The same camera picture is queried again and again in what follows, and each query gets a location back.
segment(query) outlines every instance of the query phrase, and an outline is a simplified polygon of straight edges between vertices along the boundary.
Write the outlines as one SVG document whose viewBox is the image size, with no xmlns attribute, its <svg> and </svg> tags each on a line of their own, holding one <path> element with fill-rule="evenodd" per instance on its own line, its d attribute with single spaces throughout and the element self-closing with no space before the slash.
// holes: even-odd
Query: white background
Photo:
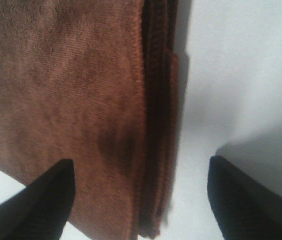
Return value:
<svg viewBox="0 0 282 240">
<path fill-rule="evenodd" d="M 221 240 L 206 191 L 216 152 L 282 195 L 282 0 L 180 0 L 175 51 L 178 153 L 158 239 Z M 0 172 L 0 203 L 22 188 Z M 88 238 L 67 224 L 72 239 Z"/>
</svg>

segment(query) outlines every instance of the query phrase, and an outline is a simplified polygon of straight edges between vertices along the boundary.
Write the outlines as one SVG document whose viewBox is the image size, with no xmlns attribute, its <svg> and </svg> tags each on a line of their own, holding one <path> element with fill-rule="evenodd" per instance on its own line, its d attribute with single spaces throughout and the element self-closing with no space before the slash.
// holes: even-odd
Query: microfiber cloth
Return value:
<svg viewBox="0 0 282 240">
<path fill-rule="evenodd" d="M 154 238 L 170 192 L 175 0 L 0 0 L 0 170 L 73 159 L 70 222 Z"/>
</svg>

